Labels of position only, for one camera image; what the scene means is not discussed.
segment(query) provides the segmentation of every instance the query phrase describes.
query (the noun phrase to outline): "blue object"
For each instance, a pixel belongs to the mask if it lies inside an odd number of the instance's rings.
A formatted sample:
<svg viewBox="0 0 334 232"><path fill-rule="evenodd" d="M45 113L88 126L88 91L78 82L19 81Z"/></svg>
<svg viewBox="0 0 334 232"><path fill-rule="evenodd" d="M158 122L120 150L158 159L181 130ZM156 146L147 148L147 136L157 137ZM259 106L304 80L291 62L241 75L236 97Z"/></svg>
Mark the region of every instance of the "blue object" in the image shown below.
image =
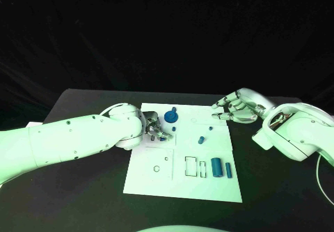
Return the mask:
<svg viewBox="0 0 334 232"><path fill-rule="evenodd" d="M164 119L169 123L174 123L177 121L179 115L176 113L176 107L173 107L171 111L166 112Z"/></svg>
<svg viewBox="0 0 334 232"><path fill-rule="evenodd" d="M210 159L213 177L223 177L222 162L219 158Z"/></svg>
<svg viewBox="0 0 334 232"><path fill-rule="evenodd" d="M202 144L202 143L203 143L203 141L205 141L205 137L203 137L203 136L200 136L199 144Z"/></svg>
<svg viewBox="0 0 334 232"><path fill-rule="evenodd" d="M232 178L230 163L225 163L225 165L226 165L226 174L228 174L228 178Z"/></svg>

